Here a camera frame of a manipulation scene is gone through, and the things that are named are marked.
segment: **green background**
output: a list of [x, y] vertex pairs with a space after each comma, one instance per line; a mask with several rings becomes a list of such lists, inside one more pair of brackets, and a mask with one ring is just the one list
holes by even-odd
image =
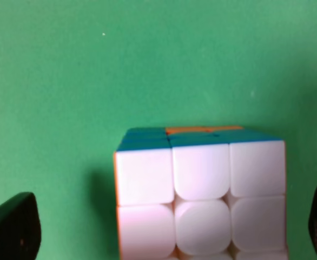
[[290, 257], [317, 259], [317, 0], [0, 1], [0, 203], [36, 194], [37, 259], [118, 258], [127, 128], [228, 124], [287, 140]]

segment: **rubik's cube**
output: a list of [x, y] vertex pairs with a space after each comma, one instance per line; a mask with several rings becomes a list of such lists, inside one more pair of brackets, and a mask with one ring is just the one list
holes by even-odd
[[228, 127], [132, 128], [114, 153], [122, 260], [287, 260], [285, 142]]

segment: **green wall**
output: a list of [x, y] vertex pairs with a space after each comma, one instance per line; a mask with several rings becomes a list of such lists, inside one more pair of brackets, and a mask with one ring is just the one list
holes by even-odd
[[287, 140], [291, 259], [317, 259], [317, 0], [0, 1], [0, 203], [36, 194], [38, 260], [118, 258], [127, 128], [228, 124]]

